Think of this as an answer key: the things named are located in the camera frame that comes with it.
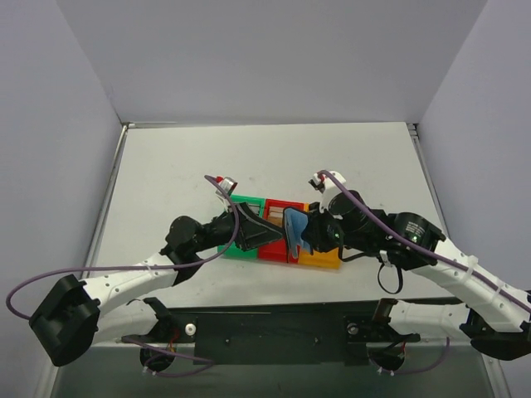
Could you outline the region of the black card holder wallet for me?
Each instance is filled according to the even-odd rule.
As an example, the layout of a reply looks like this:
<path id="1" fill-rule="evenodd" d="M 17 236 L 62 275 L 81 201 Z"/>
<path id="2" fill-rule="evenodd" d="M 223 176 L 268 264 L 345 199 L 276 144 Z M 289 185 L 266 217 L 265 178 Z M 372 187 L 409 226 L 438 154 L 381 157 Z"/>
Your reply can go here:
<path id="1" fill-rule="evenodd" d="M 302 236 L 308 224 L 309 217 L 306 212 L 294 207 L 286 207 L 283 210 L 283 228 L 287 250 L 294 259 L 300 257 L 301 251 L 311 251 L 310 244 Z"/>

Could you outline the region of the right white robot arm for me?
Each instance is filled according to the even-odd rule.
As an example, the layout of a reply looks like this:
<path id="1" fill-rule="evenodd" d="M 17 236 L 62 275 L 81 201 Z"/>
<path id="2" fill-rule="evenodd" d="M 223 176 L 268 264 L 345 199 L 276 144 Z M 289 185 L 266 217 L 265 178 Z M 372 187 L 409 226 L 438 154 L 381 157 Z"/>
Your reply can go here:
<path id="1" fill-rule="evenodd" d="M 530 353 L 530 294 L 483 269 L 427 219 L 411 212 L 369 209 L 355 191 L 313 203 L 287 228 L 290 243 L 319 253 L 354 249 L 429 279 L 458 304 L 381 299 L 370 320 L 373 334 L 453 338 L 503 361 Z"/>

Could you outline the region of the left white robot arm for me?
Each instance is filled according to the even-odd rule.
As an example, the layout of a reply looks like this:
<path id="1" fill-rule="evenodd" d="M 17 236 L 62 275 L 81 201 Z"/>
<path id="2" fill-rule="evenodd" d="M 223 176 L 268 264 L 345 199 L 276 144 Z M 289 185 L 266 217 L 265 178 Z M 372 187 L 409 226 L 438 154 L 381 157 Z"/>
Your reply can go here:
<path id="1" fill-rule="evenodd" d="M 70 364 L 101 337 L 104 329 L 99 323 L 112 310 L 192 278 L 204 263 L 199 252 L 220 245 L 254 250 L 284 236 L 282 227 L 260 218 L 246 203 L 207 224 L 180 216 L 169 227 L 165 246 L 132 269 L 59 279 L 30 317 L 30 328 L 54 366 Z"/>

